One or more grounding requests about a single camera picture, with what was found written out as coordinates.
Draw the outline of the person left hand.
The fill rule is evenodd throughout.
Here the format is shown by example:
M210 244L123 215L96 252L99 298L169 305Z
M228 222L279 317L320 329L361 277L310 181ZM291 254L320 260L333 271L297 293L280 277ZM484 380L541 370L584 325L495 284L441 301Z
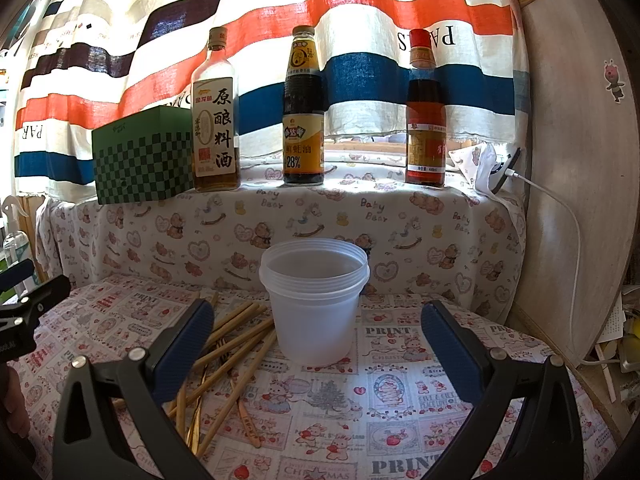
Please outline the person left hand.
M6 388L6 392L2 394L1 400L3 406L9 413L9 430L21 438L26 438L30 429L30 420L26 411L20 378L13 367L6 365L6 379L2 379L1 385Z

